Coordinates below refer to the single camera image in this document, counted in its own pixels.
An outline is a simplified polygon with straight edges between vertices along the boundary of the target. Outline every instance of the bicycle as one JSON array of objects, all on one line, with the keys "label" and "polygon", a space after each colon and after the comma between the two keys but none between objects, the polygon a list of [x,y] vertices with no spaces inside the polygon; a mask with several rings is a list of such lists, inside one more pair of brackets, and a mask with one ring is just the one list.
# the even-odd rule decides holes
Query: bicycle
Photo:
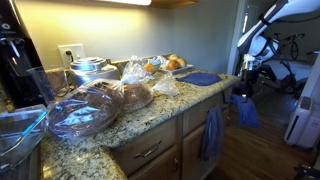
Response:
[{"label": "bicycle", "polygon": [[298,47],[298,43],[296,42],[296,38],[299,36],[301,38],[303,38],[305,36],[305,33],[294,34],[294,35],[288,36],[284,39],[279,39],[280,33],[274,33],[274,34],[276,35],[276,39],[279,43],[283,42],[283,41],[287,42],[287,43],[283,44],[281,48],[279,48],[279,53],[281,54],[281,50],[283,50],[285,47],[287,47],[291,44],[290,55],[293,60],[296,60],[299,56],[299,47]]}]

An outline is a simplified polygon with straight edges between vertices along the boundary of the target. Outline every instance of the granite countertop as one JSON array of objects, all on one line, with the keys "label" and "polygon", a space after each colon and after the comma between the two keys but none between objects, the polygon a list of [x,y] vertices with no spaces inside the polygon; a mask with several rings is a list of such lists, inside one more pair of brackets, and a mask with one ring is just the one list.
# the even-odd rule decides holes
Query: granite countertop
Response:
[{"label": "granite countertop", "polygon": [[[177,74],[183,77],[191,71]],[[163,74],[157,72],[155,77]],[[142,133],[157,127],[171,117],[239,82],[239,78],[218,74],[222,81],[210,86],[176,82],[180,94],[170,97],[154,92],[153,101],[145,108],[121,114],[103,132],[70,143],[47,133],[41,141],[41,179],[127,179],[112,159],[109,149],[119,147]],[[157,80],[148,84],[152,87]]]}]

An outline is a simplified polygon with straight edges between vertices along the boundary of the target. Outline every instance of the wooden floor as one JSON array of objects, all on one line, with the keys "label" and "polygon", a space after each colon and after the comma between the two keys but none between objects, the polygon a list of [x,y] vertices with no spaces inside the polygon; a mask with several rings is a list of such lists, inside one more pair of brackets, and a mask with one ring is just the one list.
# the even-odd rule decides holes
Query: wooden floor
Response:
[{"label": "wooden floor", "polygon": [[261,85],[252,100],[259,115],[260,128],[239,127],[239,114],[232,107],[225,128],[223,154],[207,180],[213,179],[294,179],[294,167],[312,165],[315,150],[288,146],[283,140],[290,114],[297,100]]}]

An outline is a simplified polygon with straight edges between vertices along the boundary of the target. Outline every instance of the electrical outlet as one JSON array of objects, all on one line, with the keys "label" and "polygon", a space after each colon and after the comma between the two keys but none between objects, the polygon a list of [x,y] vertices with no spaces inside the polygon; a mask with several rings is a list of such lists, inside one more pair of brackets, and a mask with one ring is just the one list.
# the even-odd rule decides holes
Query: electrical outlet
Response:
[{"label": "electrical outlet", "polygon": [[59,45],[58,49],[65,68],[70,68],[72,61],[86,57],[82,44]]}]

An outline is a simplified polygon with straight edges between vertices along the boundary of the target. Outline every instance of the cabinet handle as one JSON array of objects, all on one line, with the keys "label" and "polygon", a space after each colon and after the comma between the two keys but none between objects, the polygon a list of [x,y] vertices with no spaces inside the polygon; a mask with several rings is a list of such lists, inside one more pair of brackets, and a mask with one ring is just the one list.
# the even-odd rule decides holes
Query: cabinet handle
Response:
[{"label": "cabinet handle", "polygon": [[173,163],[174,163],[174,166],[173,166],[173,172],[177,171],[179,169],[179,161],[176,157],[173,158]]},{"label": "cabinet handle", "polygon": [[149,156],[150,154],[154,153],[155,151],[157,151],[159,149],[159,145],[161,142],[162,142],[162,140],[158,141],[155,145],[151,146],[151,148],[149,150],[146,150],[145,152],[142,152],[142,153],[138,153],[133,158],[137,159],[139,157]]}]

